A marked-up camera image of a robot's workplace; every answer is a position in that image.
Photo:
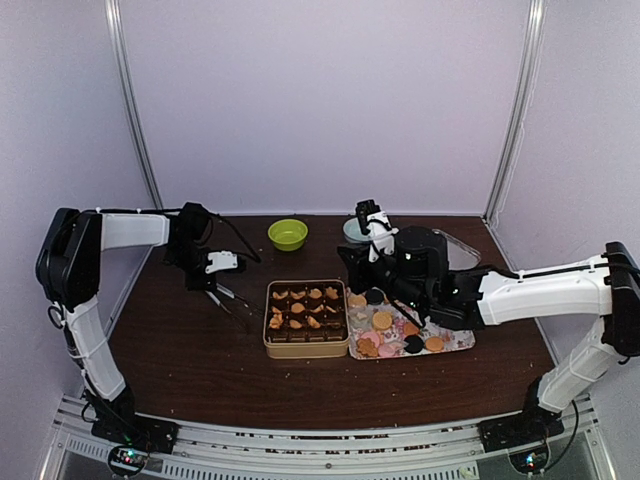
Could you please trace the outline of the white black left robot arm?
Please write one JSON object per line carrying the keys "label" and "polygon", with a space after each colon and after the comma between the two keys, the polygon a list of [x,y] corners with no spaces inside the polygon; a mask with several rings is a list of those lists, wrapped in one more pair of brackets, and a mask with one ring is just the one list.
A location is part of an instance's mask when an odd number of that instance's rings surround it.
{"label": "white black left robot arm", "polygon": [[37,257],[35,273],[50,302],[48,315],[65,336],[70,357],[83,375],[96,420],[123,444],[144,433],[135,400],[116,366],[98,308],[101,259],[106,251],[162,247],[164,261],[180,269],[189,291],[219,290],[219,273],[241,273],[261,258],[249,241],[245,250],[213,250],[208,232],[219,215],[199,203],[174,209],[59,208]]}

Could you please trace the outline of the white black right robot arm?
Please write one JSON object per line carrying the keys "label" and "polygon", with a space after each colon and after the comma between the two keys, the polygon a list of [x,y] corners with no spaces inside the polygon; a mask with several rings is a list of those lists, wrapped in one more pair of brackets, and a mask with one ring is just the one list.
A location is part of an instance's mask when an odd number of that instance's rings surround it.
{"label": "white black right robot arm", "polygon": [[562,433],[561,413],[614,363],[639,354],[639,267],[620,242],[573,264],[511,272],[493,266],[452,270],[442,234],[410,226],[337,253],[348,285],[384,293],[418,328],[480,330],[533,317],[593,314],[586,336],[528,387],[521,412],[478,425],[485,451],[542,442]]}

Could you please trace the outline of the gold cookie tin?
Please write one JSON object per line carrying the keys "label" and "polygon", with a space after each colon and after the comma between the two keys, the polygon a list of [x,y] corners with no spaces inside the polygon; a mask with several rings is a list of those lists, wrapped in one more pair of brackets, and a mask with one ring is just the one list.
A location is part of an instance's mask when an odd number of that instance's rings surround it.
{"label": "gold cookie tin", "polygon": [[[288,290],[285,301],[274,291]],[[347,354],[347,302],[339,279],[279,280],[268,284],[263,325],[267,355],[275,360],[330,359]]]}

